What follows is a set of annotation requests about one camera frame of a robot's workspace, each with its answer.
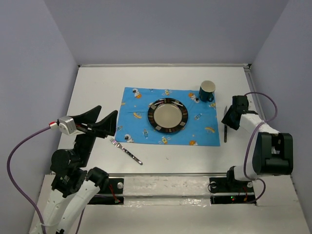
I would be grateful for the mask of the steel fork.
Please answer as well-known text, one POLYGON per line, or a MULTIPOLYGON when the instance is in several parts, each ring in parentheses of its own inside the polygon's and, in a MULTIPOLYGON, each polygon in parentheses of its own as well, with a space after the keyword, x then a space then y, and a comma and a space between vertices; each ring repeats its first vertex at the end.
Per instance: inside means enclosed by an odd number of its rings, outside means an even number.
POLYGON ((124 148, 118 141, 116 141, 114 138, 110 139, 111 143, 116 146, 117 148, 121 149, 124 153, 126 153, 128 156, 130 156, 135 162, 137 162, 139 165, 143 165, 143 162, 139 160, 136 156, 134 156, 131 152, 129 152, 126 148, 124 148))

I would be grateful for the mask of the blue space-print cloth placemat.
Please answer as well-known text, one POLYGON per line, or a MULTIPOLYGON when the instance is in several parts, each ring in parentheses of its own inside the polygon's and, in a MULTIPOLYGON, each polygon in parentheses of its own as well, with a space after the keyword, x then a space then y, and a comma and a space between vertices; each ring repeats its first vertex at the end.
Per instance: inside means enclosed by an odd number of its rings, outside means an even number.
POLYGON ((216 103, 202 102, 195 90, 126 87, 115 138, 127 143, 220 146, 216 103), (161 133, 148 121, 148 109, 163 98, 182 102, 188 111, 188 121, 178 133, 161 133))

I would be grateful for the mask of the teal mug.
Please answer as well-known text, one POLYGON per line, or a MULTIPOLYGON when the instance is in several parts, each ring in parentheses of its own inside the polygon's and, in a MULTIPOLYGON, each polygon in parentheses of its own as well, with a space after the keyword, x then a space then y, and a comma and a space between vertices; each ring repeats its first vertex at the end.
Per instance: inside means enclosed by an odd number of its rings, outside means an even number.
POLYGON ((210 80, 203 81, 199 89, 199 98, 203 102, 213 102, 214 92, 215 84, 210 80))

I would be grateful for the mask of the black rimmed dinner plate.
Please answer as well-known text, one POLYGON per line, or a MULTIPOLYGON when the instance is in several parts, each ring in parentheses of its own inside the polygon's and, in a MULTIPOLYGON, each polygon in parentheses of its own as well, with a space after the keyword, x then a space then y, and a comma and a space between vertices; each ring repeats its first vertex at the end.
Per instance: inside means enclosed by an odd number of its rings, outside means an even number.
POLYGON ((156 131, 175 134, 186 126, 189 115, 181 101, 174 98, 161 98, 151 104, 147 118, 156 131))

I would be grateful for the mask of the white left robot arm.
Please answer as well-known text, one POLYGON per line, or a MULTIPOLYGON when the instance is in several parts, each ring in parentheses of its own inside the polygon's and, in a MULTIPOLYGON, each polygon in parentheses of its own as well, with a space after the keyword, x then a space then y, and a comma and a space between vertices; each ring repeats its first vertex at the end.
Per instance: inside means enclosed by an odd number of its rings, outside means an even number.
POLYGON ((84 170, 95 140, 116 133, 118 111, 98 121, 100 111, 98 105, 83 114, 64 116, 50 123, 51 129, 76 138, 73 148, 58 149, 52 154, 50 170, 55 177, 43 214, 31 231, 33 234, 67 233, 88 202, 107 189, 107 172, 98 167, 84 170))

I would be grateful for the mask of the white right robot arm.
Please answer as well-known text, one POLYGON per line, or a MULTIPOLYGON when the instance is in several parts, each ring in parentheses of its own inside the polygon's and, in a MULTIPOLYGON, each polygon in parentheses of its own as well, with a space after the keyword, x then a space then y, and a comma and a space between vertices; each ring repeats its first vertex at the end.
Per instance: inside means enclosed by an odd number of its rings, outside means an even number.
POLYGON ((224 185, 229 191, 236 191, 242 182, 293 172, 292 135, 274 129, 268 120, 251 110, 246 95, 232 97, 232 104, 221 122, 233 130, 242 128, 251 134, 242 165, 227 171, 224 185))

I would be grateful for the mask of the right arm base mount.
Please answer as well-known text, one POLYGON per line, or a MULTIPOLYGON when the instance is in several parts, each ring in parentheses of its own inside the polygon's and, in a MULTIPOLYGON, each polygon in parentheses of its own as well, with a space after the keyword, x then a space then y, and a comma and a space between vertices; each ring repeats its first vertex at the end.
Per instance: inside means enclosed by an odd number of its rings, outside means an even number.
POLYGON ((226 177, 211 177, 207 188, 212 205, 256 203, 252 182, 229 182, 226 177))

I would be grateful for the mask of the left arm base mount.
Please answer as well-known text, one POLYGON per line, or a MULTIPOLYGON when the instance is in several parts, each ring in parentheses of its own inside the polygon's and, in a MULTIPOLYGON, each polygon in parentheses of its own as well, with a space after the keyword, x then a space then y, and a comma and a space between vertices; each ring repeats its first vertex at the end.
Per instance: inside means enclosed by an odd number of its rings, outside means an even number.
POLYGON ((121 205, 123 196, 124 178, 109 178, 109 183, 102 188, 88 203, 88 205, 121 205))

